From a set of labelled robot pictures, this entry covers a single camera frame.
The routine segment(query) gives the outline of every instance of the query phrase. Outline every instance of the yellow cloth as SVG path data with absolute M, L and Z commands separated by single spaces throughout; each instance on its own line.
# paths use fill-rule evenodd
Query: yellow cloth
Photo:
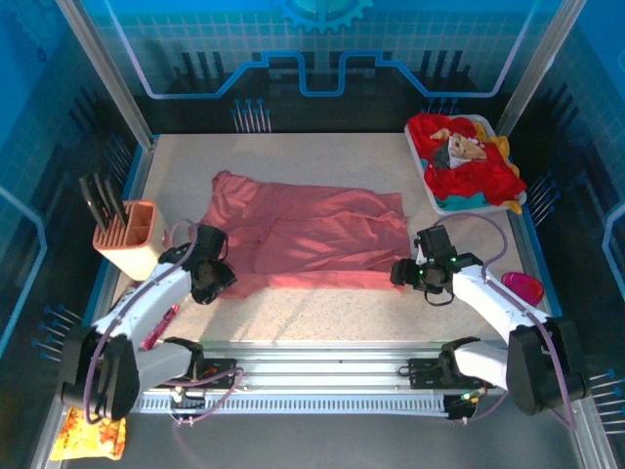
M 103 418 L 89 425 L 84 413 L 71 407 L 50 455 L 51 461 L 81 457 L 107 457 L 113 461 L 121 458 L 126 447 L 126 419 L 112 421 Z
M 504 158 L 504 161 L 506 161 L 506 164 L 512 169 L 513 173 L 515 173 L 515 176 L 519 177 L 521 171 L 510 162 L 510 142 L 508 142 L 508 137 L 487 137 L 486 131 L 480 123 L 473 122 L 473 125 L 476 128 L 476 138 L 485 144 L 495 144 L 497 148 L 499 148 L 499 152 Z M 523 211 L 521 204 L 517 200 L 506 200 L 504 204 L 509 206 L 517 215 L 520 215 Z

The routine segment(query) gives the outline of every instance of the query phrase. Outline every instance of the stuffed toy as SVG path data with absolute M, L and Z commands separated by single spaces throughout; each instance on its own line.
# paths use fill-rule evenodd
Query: stuffed toy
M 440 129 L 431 135 L 432 140 L 443 140 L 446 144 L 436 149 L 433 164 L 436 169 L 455 169 L 469 161 L 486 161 L 484 145 L 477 139 L 467 139 L 448 129 Z

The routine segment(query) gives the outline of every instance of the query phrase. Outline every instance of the red clothing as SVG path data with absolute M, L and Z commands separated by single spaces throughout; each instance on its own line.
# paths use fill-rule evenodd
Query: red clothing
M 391 289 L 410 255 L 400 193 L 258 183 L 222 171 L 202 223 L 229 236 L 238 282 L 222 298 L 272 286 Z
M 419 156 L 429 162 L 425 180 L 438 199 L 445 200 L 450 195 L 471 197 L 482 192 L 488 203 L 501 205 L 506 200 L 514 200 L 526 189 L 525 183 L 508 166 L 495 144 L 484 144 L 486 161 L 470 161 L 455 169 L 434 167 L 434 150 L 447 145 L 447 142 L 431 139 L 430 136 L 446 128 L 452 134 L 475 138 L 477 132 L 471 120 L 423 113 L 408 120 L 408 128 Z

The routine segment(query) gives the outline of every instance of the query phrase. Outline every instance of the cable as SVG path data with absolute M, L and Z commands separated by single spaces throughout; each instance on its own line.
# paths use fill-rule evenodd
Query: cable
M 566 389 L 563 366 L 560 363 L 560 359 L 558 358 L 556 345 L 554 344 L 554 341 L 552 340 L 551 335 L 549 334 L 545 326 L 540 320 L 538 320 L 538 318 L 533 313 L 528 311 L 527 317 L 534 323 L 536 327 L 538 327 L 540 335 L 543 336 L 543 339 L 547 344 L 547 349 L 549 350 L 549 355 L 556 371 L 556 378 L 558 378 L 558 386 L 560 387 L 560 393 L 562 394 L 562 403 L 564 405 L 564 409 L 566 410 L 567 420 L 564 419 L 564 417 L 562 417 L 559 413 L 557 413 L 554 408 L 550 409 L 550 411 L 560 421 L 562 425 L 574 432 L 575 430 L 577 430 L 577 422 L 575 422 L 575 416 L 573 415 L 573 407 L 570 404 L 570 395 L 568 394 L 568 389 Z
M 481 277 L 482 278 L 486 278 L 486 269 L 487 269 L 487 267 L 490 264 L 492 264 L 493 262 L 498 261 L 499 259 L 504 257 L 504 255 L 508 251 L 508 237 L 506 236 L 506 232 L 504 232 L 504 229 L 501 228 L 500 225 L 498 225 L 497 223 L 495 223 L 494 221 L 492 221 L 488 217 L 484 217 L 483 215 L 478 215 L 477 213 L 452 213 L 451 215 L 445 215 L 444 217 L 438 219 L 432 226 L 435 227 L 435 226 L 439 225 L 440 223 L 444 222 L 445 220 L 449 220 L 450 218 L 455 218 L 455 217 L 462 217 L 462 216 L 480 218 L 480 219 L 484 220 L 485 222 L 488 222 L 490 225 L 492 225 L 493 227 L 495 227 L 497 229 L 497 231 L 501 235 L 501 239 L 504 241 L 504 245 L 501 248 L 501 251 L 499 251 L 499 254 L 497 254 L 496 256 L 491 257 L 486 262 L 484 262 L 484 264 L 481 266 Z
M 556 371 L 556 377 L 558 379 L 558 386 L 560 387 L 560 393 L 562 395 L 562 403 L 563 403 L 564 409 L 566 411 L 567 419 L 562 417 L 553 408 L 550 409 L 550 411 L 554 415 L 554 417 L 556 417 L 556 419 L 562 425 L 564 425 L 566 428 L 568 428 L 569 430 L 574 432 L 577 429 L 577 423 L 575 422 L 575 417 L 573 415 L 573 408 L 572 408 L 571 402 L 570 402 L 570 395 L 568 393 L 568 389 L 566 388 L 566 381 L 564 379 L 563 367 L 562 367 L 562 364 L 560 362 L 560 358 L 558 357 L 558 352 L 556 351 L 556 345 L 554 344 L 554 341 L 552 340 L 551 335 L 549 334 L 549 332 L 547 331 L 545 326 L 542 324 L 542 322 L 540 322 L 540 320 L 538 320 L 538 318 L 532 312 L 525 311 L 525 306 L 522 305 L 521 303 L 519 303 L 519 301 L 517 301 L 516 298 L 514 298 L 507 291 L 503 290 L 502 288 L 499 288 L 498 285 L 496 285 L 495 283 L 489 281 L 486 278 L 486 268 L 490 264 L 492 264 L 493 262 L 501 259 L 506 254 L 506 252 L 508 251 L 508 237 L 506 236 L 506 233 L 504 232 L 503 228 L 501 228 L 500 225 L 498 225 L 497 223 L 495 223 L 493 220 L 489 219 L 488 217 L 484 217 L 484 216 L 478 215 L 476 213 L 452 213 L 450 215 L 445 215 L 444 217 L 442 217 L 442 218 L 438 219 L 436 222 L 434 222 L 434 224 L 432 226 L 435 227 L 435 226 L 439 225 L 440 223 L 444 222 L 445 220 L 448 220 L 448 219 L 454 218 L 454 217 L 463 216 L 463 215 L 464 216 L 475 217 L 475 218 L 480 218 L 480 219 L 488 222 L 490 225 L 495 227 L 497 229 L 497 231 L 499 232 L 499 234 L 501 235 L 501 238 L 503 240 L 504 245 L 503 245 L 501 251 L 499 252 L 499 254 L 497 254 L 496 256 L 491 257 L 486 262 L 484 262 L 484 264 L 481 266 L 481 277 L 486 281 L 486 283 L 491 288 L 496 290 L 499 294 L 505 296 L 520 311 L 525 312 L 527 317 L 529 318 L 529 320 L 531 320 L 532 323 L 538 328 L 540 334 L 543 337 L 543 340 L 545 341 L 545 343 L 547 345 L 547 349 L 549 350 L 549 356 L 551 358 L 551 361 L 554 364 L 554 370 Z M 472 417 L 472 418 L 469 418 L 469 419 L 463 419 L 463 420 L 461 420 L 461 422 L 464 423 L 465 425 L 467 425 L 469 422 L 476 422 L 476 421 L 482 420 L 487 415 L 490 415 L 498 406 L 500 406 L 501 403 L 503 403 L 503 401 L 506 399 L 507 395 L 508 395 L 507 392 L 502 394 L 501 397 L 497 400 L 497 402 L 491 408 L 489 408 L 485 413 L 482 413 L 482 414 L 480 414 L 478 416 L 475 416 L 475 417 Z
M 211 408 L 209 408 L 206 412 L 202 413 L 198 417 L 193 418 L 192 416 L 190 416 L 188 419 L 183 419 L 183 418 L 178 419 L 177 420 L 178 426 L 182 425 L 183 423 L 186 423 L 192 426 L 195 422 L 199 422 L 200 420 L 205 419 L 209 415 L 212 415 L 219 407 L 222 406 L 222 404 L 226 401 L 226 399 L 230 397 L 230 395 L 234 392 L 234 389 L 238 387 L 238 385 L 241 383 L 241 380 L 243 379 L 245 372 L 243 368 L 241 368 L 240 366 L 237 366 L 236 368 L 229 369 L 228 371 L 223 371 L 221 373 L 215 374 L 208 378 L 200 379 L 194 382 L 167 381 L 165 384 L 170 385 L 170 386 L 181 386 L 183 388 L 192 388 L 195 386 L 202 386 L 204 384 L 218 381 L 222 378 L 225 378 L 226 376 L 232 376 L 235 373 L 237 373 L 237 376 L 234 379 L 232 386 L 230 386 L 230 388 L 224 393 L 224 395 L 221 396 L 221 398 L 216 403 L 214 403 Z
M 117 325 L 119 325 L 119 323 L 121 323 L 121 321 L 124 319 L 124 317 L 126 316 L 128 311 L 130 311 L 132 306 L 135 303 L 137 303 L 137 301 L 142 296 L 144 296 L 153 286 L 158 284 L 160 281 L 165 279 L 167 276 L 171 275 L 175 270 L 177 270 L 188 259 L 188 256 L 190 256 L 193 248 L 195 247 L 195 244 L 197 243 L 197 225 L 194 222 L 192 222 L 191 220 L 188 220 L 188 219 L 180 220 L 179 222 L 177 222 L 174 225 L 174 227 L 172 228 L 171 234 L 170 234 L 172 243 L 173 243 L 174 234 L 176 232 L 176 229 L 180 226 L 181 223 L 188 223 L 191 226 L 191 229 L 193 231 L 193 236 L 191 237 L 190 245 L 188 246 L 187 251 L 185 252 L 183 257 L 176 264 L 174 264 L 172 267 L 170 267 L 164 273 L 162 273 L 160 276 L 158 276 L 157 278 L 153 278 L 150 282 L 146 283 L 143 287 L 141 287 L 141 289 L 139 291 L 137 291 L 128 300 L 128 302 L 121 307 L 121 309 L 119 310 L 119 313 L 117 313 L 117 316 L 110 322 L 110 324 L 108 325 L 108 327 L 106 328 L 106 330 L 104 331 L 102 336 L 100 337 L 100 340 L 98 341 L 98 345 L 96 346 L 96 350 L 94 350 L 94 353 L 91 356 L 91 360 L 89 362 L 89 368 L 87 369 L 87 377 L 85 378 L 85 391 L 83 393 L 83 399 L 82 399 L 83 411 L 84 411 L 84 414 L 85 414 L 85 420 L 90 425 L 96 424 L 96 423 L 98 423 L 98 422 L 100 422 L 102 420 L 102 418 L 100 416 L 97 416 L 95 419 L 91 418 L 91 412 L 90 412 L 90 409 L 89 409 L 89 402 L 91 401 L 91 392 L 92 392 L 91 388 L 93 387 L 94 375 L 96 374 L 96 367 L 98 365 L 98 360 L 100 359 L 100 357 L 102 355 L 102 351 L 104 349 L 104 345 L 108 341 L 108 338 L 110 337 L 110 334 L 115 329 L 115 327 L 117 327 Z

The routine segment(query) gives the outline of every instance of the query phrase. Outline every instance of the gear logo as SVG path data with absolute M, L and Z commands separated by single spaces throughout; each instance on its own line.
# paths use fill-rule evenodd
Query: gear logo
M 361 19 L 363 10 L 373 6 L 373 0 L 275 0 L 282 18 L 294 27 L 301 25 L 304 31 L 319 34 L 327 30 L 339 32 L 339 27 L 352 27 L 353 19 Z

